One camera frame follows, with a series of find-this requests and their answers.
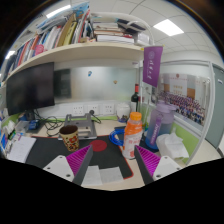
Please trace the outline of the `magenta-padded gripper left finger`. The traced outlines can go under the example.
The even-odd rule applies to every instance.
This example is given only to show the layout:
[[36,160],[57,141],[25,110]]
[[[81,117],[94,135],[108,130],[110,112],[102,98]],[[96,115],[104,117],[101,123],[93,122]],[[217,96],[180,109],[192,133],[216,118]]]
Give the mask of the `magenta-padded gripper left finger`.
[[57,156],[44,167],[44,170],[81,185],[92,156],[93,148],[91,145],[88,145],[68,156]]

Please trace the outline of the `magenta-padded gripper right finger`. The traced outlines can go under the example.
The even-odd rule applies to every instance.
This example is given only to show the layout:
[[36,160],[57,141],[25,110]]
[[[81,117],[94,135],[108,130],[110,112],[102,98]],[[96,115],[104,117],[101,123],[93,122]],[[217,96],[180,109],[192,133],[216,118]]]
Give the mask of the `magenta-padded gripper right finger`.
[[141,146],[135,147],[134,156],[145,185],[181,170],[169,156],[159,157]]

